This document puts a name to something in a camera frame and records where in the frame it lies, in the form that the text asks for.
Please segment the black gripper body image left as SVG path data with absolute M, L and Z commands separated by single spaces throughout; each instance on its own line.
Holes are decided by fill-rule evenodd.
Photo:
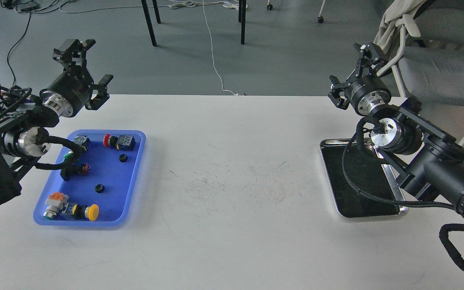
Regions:
M 60 117 L 74 117 L 92 96 L 89 86 L 93 85 L 93 79 L 85 57 L 79 56 L 70 62 L 59 57 L 55 60 L 63 65 L 63 72 L 40 91 L 40 97 Z

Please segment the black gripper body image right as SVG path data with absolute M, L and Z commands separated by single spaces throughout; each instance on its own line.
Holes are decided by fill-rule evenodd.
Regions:
M 346 84 L 346 109 L 351 106 L 356 114 L 363 117 L 375 117 L 392 99 L 387 86 L 370 67 L 356 68 L 346 80 Z

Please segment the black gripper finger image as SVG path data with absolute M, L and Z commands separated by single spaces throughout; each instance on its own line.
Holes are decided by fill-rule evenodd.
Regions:
M 364 61 L 367 65 L 372 68 L 382 68 L 388 63 L 388 58 L 384 54 L 383 50 L 374 43 L 368 43 L 360 45 L 358 43 L 353 44 L 354 48 L 359 51 L 359 61 Z
M 87 110 L 98 110 L 107 100 L 110 99 L 108 94 L 108 84 L 113 80 L 114 76 L 112 74 L 104 75 L 98 84 L 88 85 L 90 92 L 96 90 L 97 94 L 94 98 L 90 98 L 85 103 L 85 108 Z
M 332 101 L 335 107 L 346 110 L 350 104 L 350 100 L 348 97 L 341 97 L 340 93 L 345 92 L 346 88 L 351 85 L 351 82 L 346 81 L 341 83 L 339 79 L 333 75 L 329 76 L 329 80 L 331 82 L 330 93 L 328 94 L 330 101 Z
M 87 51 L 96 44 L 94 39 L 80 41 L 66 39 L 60 48 L 54 48 L 53 60 L 61 65 L 86 65 Z

